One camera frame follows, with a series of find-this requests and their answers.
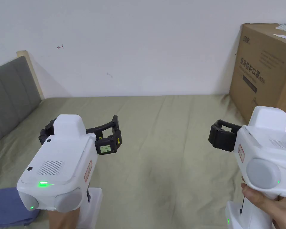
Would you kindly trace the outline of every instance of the white wall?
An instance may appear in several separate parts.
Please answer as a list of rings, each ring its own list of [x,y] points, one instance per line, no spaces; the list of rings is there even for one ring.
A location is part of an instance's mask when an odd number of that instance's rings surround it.
[[[46,98],[228,93],[257,22],[286,0],[0,0],[0,65],[28,50]]]

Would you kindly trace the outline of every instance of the speaker grille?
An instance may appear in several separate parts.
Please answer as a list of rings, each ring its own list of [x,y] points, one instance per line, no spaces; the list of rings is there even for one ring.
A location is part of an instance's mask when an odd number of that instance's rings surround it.
[[[271,143],[274,145],[274,146],[277,146],[277,147],[281,147],[281,148],[285,148],[286,149],[286,142],[283,142],[283,141],[279,141],[279,140],[274,140],[274,139],[270,139]]]
[[[42,164],[37,174],[57,175],[65,163],[63,161],[46,161]]]

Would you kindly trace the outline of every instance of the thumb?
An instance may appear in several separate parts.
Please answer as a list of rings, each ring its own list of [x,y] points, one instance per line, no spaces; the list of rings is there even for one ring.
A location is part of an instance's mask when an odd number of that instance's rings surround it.
[[[259,209],[270,215],[273,219],[276,219],[280,214],[279,206],[277,202],[267,198],[261,192],[254,190],[244,184],[243,187],[243,194],[244,196],[255,206]]]

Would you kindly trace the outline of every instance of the bed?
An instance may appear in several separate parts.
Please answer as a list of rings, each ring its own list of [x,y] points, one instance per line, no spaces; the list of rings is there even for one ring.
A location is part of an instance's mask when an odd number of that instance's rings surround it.
[[[228,95],[40,97],[0,138],[0,188],[16,186],[40,130],[59,114],[80,115],[86,128],[119,117],[123,144],[99,156],[90,183],[104,194],[96,228],[223,229],[226,202],[243,200],[233,153],[208,142],[217,119],[245,124]],[[41,211],[28,228],[48,226]]]

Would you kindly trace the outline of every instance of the black plastic part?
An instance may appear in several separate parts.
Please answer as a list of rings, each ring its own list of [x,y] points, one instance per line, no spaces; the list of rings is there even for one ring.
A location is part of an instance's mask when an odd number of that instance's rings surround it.
[[[51,120],[51,122],[40,131],[40,136],[38,137],[38,139],[41,144],[43,144],[50,135],[54,135],[53,125],[55,120],[56,119]],[[107,138],[104,138],[103,131],[109,128],[112,128],[112,135],[109,135]],[[123,142],[121,130],[119,129],[118,116],[116,114],[112,118],[112,121],[110,121],[109,123],[104,124],[102,126],[86,129],[86,133],[95,134],[95,148],[96,152],[100,155],[116,153]]]
[[[243,199],[243,205],[242,205],[242,208],[240,209],[240,215],[242,215],[242,212],[243,212],[244,201],[245,201],[245,196],[244,196],[244,199]]]
[[[89,194],[89,190],[87,189],[87,197],[88,197],[88,203],[90,203],[91,195]]]
[[[56,120],[56,118],[54,120],[51,120],[50,123],[48,125],[46,125],[44,127],[44,129],[42,129],[40,131],[40,135],[38,137],[41,145],[43,145],[43,143],[46,141],[46,139],[50,136],[50,135],[54,135],[54,121]]]
[[[222,126],[231,128],[231,131],[222,129]],[[239,125],[231,124],[219,119],[211,126],[209,142],[213,147],[232,152],[237,137],[237,131],[241,128]]]

